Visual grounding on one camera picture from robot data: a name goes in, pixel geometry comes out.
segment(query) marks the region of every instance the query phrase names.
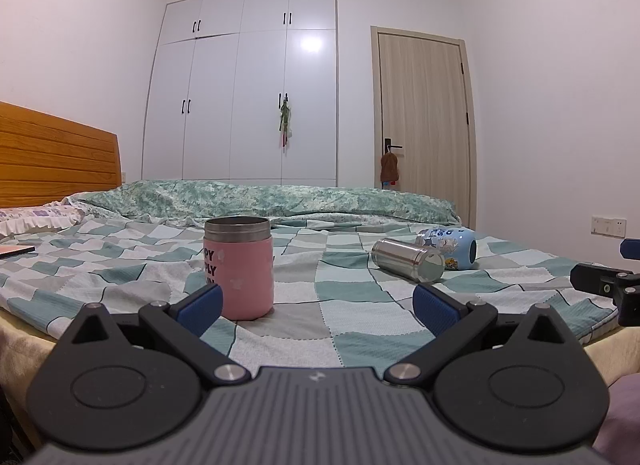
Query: wall socket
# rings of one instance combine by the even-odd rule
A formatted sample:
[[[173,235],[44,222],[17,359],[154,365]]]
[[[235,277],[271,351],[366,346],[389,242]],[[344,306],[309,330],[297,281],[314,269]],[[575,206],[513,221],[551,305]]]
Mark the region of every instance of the wall socket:
[[[626,236],[626,220],[591,217],[591,234],[624,238]]]

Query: patchwork bedspread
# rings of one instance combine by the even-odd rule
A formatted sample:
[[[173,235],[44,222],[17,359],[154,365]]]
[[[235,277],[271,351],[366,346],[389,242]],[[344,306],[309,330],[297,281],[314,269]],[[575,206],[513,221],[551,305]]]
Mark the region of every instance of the patchwork bedspread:
[[[275,305],[263,318],[219,319],[202,336],[257,371],[261,365],[373,366],[390,363],[433,338],[412,312],[414,283],[380,270],[375,241],[413,241],[427,225],[281,220],[274,240]],[[59,233],[6,243],[36,252],[0,261],[0,305],[60,337],[86,302],[131,313],[153,300],[177,302],[205,284],[203,231],[125,219],[96,219]],[[574,261],[479,236],[477,269],[447,271],[437,286],[461,302],[482,298],[520,313],[555,307],[583,342],[616,325],[611,301],[575,291]]]

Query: gray ribbed surface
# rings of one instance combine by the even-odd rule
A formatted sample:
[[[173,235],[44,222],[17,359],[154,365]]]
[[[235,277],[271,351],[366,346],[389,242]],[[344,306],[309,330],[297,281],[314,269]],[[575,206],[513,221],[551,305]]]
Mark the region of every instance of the gray ribbed surface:
[[[606,462],[586,449],[550,458],[508,457],[485,450],[444,427],[419,391],[382,384],[370,369],[282,368],[265,368],[257,381],[214,391],[183,431],[157,445],[103,457],[47,447],[30,461],[31,465],[535,463]]]

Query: purple fabric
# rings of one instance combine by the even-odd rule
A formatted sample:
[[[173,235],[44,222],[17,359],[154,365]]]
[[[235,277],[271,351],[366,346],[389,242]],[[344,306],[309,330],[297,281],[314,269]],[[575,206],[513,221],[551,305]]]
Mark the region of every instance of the purple fabric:
[[[640,465],[640,373],[609,387],[609,412],[593,448],[613,465]]]

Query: white wardrobe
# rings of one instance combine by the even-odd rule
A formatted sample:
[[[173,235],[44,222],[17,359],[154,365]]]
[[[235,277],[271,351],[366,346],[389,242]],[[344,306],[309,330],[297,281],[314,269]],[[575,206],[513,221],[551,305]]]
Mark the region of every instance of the white wardrobe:
[[[280,104],[288,98],[282,147]],[[167,5],[144,179],[336,185],[335,0]]]

